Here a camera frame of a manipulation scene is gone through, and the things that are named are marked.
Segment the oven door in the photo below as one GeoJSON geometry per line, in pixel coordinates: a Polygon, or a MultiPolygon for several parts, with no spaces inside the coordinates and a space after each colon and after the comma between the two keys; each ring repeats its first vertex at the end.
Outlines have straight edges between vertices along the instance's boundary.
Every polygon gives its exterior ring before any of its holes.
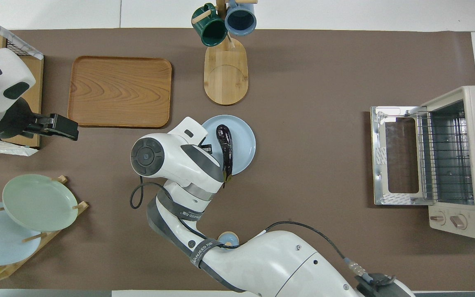
{"type": "Polygon", "coordinates": [[[375,204],[432,205],[428,148],[423,129],[426,107],[371,108],[375,204]]]}

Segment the blue mug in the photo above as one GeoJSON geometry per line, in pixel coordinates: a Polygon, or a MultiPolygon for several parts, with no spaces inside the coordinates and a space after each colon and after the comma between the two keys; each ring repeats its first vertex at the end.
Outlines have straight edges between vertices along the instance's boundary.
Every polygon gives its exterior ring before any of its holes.
{"type": "Polygon", "coordinates": [[[225,18],[226,30],[235,36],[251,34],[256,28],[254,4],[237,4],[235,0],[229,0],[229,4],[225,18]]]}

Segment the wooden mug stand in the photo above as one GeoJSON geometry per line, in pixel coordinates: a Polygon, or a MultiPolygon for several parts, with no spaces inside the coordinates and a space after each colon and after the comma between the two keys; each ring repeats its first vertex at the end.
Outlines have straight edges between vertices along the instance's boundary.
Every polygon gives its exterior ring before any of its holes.
{"type": "MultiPolygon", "coordinates": [[[[226,17],[228,0],[217,0],[217,15],[226,17]]],[[[256,4],[258,0],[236,0],[237,3],[256,4]]],[[[192,19],[192,23],[207,17],[206,12],[192,19]]],[[[221,105],[238,103],[249,89],[249,66],[247,52],[241,42],[227,34],[225,40],[205,53],[204,89],[208,97],[221,105]]]]}
{"type": "MultiPolygon", "coordinates": [[[[68,181],[67,177],[65,177],[64,175],[60,175],[60,177],[57,177],[55,179],[53,178],[52,180],[53,181],[58,181],[61,184],[65,184],[68,181]]],[[[88,207],[89,207],[89,205],[87,204],[87,202],[82,201],[82,202],[78,203],[78,205],[73,206],[72,208],[73,209],[78,209],[78,215],[77,216],[79,216],[88,207]]],[[[34,235],[32,237],[23,239],[22,240],[23,242],[27,242],[27,241],[30,241],[30,240],[33,240],[33,239],[36,239],[36,238],[41,238],[41,241],[40,241],[40,245],[38,246],[37,250],[30,257],[24,259],[23,261],[17,262],[17,263],[0,266],[0,280],[4,280],[5,278],[8,278],[14,272],[16,272],[16,270],[18,270],[23,264],[25,264],[30,258],[32,258],[39,250],[41,250],[49,241],[51,241],[56,235],[58,235],[58,233],[60,233],[60,231],[61,230],[54,231],[54,232],[42,232],[38,235],[34,235]]]]}

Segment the mug handle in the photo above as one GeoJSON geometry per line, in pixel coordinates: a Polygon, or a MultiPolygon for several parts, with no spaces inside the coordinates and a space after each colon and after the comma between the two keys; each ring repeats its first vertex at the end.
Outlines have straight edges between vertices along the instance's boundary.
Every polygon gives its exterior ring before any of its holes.
{"type": "Polygon", "coordinates": [[[205,11],[210,10],[210,17],[216,17],[217,16],[217,10],[215,9],[214,4],[212,3],[206,3],[204,6],[205,11]]]}

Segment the brown tablecloth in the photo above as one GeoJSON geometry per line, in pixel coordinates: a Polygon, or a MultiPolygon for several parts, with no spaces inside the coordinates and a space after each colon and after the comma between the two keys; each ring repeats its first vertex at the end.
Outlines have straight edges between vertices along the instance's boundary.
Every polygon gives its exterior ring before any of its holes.
{"type": "MultiPolygon", "coordinates": [[[[46,56],[44,113],[66,115],[78,56],[165,58],[174,77],[171,117],[161,130],[80,128],[76,142],[44,137],[29,158],[0,154],[0,201],[12,177],[64,174],[91,205],[0,288],[224,290],[149,228],[145,207],[129,207],[138,184],[129,153],[138,137],[168,132],[185,116],[202,123],[230,114],[252,127],[258,147],[207,208],[198,224],[206,235],[234,231],[243,242],[275,221],[304,222],[369,272],[396,274],[413,290],[475,290],[475,239],[431,229],[426,207],[373,205],[368,112],[475,85],[469,33],[257,30],[239,38],[250,83],[234,106],[206,96],[206,48],[191,29],[16,33],[46,56]]],[[[144,205],[155,193],[146,190],[144,205]]],[[[279,229],[307,240],[355,284],[318,235],[279,229]]]]}

